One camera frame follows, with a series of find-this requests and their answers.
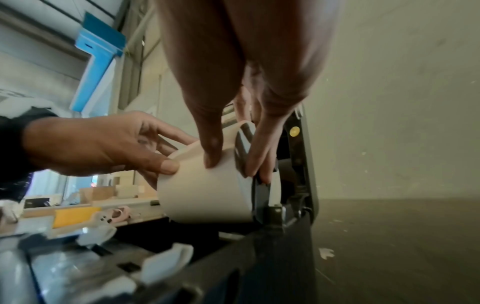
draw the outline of ceiling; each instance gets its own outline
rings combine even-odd
[[[0,0],[0,3],[51,30],[76,40],[85,13],[109,26],[116,22],[125,0]]]

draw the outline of white label roll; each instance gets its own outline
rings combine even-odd
[[[220,163],[211,169],[205,169],[200,142],[172,153],[180,169],[160,175],[156,186],[165,214],[179,223],[251,222],[252,178],[242,172],[254,132],[246,121],[225,128]]]

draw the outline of hand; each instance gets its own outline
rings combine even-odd
[[[176,148],[162,136],[185,145],[197,140],[150,114],[128,112],[35,120],[25,128],[22,143],[38,168],[75,176],[138,170],[156,188],[158,174],[179,169],[178,162],[167,158]]]
[[[246,79],[261,111],[253,113],[245,174],[270,183],[283,124],[323,68],[340,0],[156,3],[168,65],[198,127],[205,166],[220,161],[222,110]]]

